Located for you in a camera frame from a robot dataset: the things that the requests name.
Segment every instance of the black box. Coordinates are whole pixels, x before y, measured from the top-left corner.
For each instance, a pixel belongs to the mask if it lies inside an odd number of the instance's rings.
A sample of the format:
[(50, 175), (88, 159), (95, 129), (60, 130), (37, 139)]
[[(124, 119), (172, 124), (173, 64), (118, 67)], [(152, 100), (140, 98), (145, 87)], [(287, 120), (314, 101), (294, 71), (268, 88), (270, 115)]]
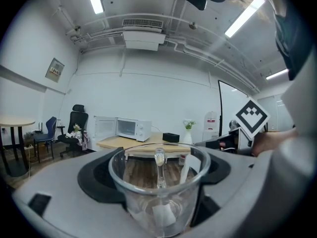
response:
[(170, 143), (178, 143), (179, 135), (173, 133), (163, 133), (163, 140)]

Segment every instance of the microwave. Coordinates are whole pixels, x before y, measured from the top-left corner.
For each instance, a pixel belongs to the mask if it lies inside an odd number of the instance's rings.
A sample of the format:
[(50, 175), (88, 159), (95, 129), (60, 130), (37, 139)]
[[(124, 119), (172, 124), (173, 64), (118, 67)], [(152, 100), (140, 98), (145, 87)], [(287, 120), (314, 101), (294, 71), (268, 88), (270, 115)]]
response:
[(151, 136), (151, 121), (95, 117), (95, 137), (105, 139), (112, 136), (121, 136), (144, 142)]

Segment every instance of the ceiling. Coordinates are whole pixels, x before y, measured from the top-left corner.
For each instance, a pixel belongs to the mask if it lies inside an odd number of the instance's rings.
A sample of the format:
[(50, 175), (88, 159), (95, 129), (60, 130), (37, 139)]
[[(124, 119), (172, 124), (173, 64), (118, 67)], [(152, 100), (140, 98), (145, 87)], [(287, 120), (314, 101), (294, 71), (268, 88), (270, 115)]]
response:
[[(223, 3), (208, 1), (199, 11), (185, 0), (102, 0), (104, 13), (95, 14), (90, 0), (47, 0), (63, 26), (65, 33), (83, 50), (104, 46), (124, 45), (120, 36), (91, 40), (89, 35), (99, 31), (116, 32), (124, 18), (162, 20), (167, 37), (182, 37), (191, 46), (224, 60), (248, 78), (258, 89), (287, 80), (287, 76), (267, 81), (265, 76), (285, 68), (275, 44), (273, 9), (268, 1), (240, 30), (227, 38), (224, 32), (249, 4), (238, 1)], [(151, 13), (152, 15), (135, 15)], [(199, 28), (192, 30), (189, 22)]]

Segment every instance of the round table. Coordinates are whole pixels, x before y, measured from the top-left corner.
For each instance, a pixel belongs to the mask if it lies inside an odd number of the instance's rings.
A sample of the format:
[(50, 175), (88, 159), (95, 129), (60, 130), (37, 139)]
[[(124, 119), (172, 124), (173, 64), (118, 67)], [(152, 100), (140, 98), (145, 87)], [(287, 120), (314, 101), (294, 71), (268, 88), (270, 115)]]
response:
[[(1, 131), (0, 131), (0, 152), (1, 152), (6, 173), (12, 177), (22, 176), (25, 173), (27, 173), (29, 170), (29, 164), (26, 159), (26, 155), (24, 151), (22, 127), (32, 125), (34, 123), (35, 121), (33, 119), (0, 115), (0, 127), (1, 126), (11, 127), (11, 142), (12, 142), (15, 159), (10, 161), (6, 160), (4, 150), (3, 150), (3, 145), (2, 145)], [(18, 127), (19, 146), (20, 146), (20, 151), (22, 155), (22, 161), (19, 159), (18, 154), (16, 152), (14, 127)]]

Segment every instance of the white vase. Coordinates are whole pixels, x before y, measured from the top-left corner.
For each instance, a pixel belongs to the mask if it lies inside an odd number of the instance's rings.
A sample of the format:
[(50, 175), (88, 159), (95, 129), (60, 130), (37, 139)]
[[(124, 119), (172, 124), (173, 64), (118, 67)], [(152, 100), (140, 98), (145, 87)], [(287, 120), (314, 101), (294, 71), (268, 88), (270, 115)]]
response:
[(190, 129), (187, 129), (187, 130), (186, 130), (183, 143), (184, 143), (184, 144), (189, 144), (189, 145), (192, 145), (192, 144), (193, 144), (192, 134), (191, 134), (191, 130), (190, 130)]

